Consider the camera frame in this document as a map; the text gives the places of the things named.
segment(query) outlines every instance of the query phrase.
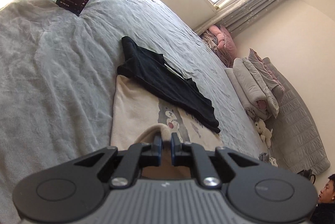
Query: curtain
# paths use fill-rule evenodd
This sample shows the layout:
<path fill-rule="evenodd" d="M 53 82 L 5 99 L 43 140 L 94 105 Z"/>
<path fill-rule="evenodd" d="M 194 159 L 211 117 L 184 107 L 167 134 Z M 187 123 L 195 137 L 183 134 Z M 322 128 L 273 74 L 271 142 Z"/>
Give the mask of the curtain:
<path fill-rule="evenodd" d="M 223 25 L 232 37 L 242 32 L 252 22 L 263 16 L 273 7 L 284 0 L 237 0 L 231 5 L 220 10 L 213 18 L 205 24 L 196 28 L 195 32 L 200 35 L 213 24 Z"/>

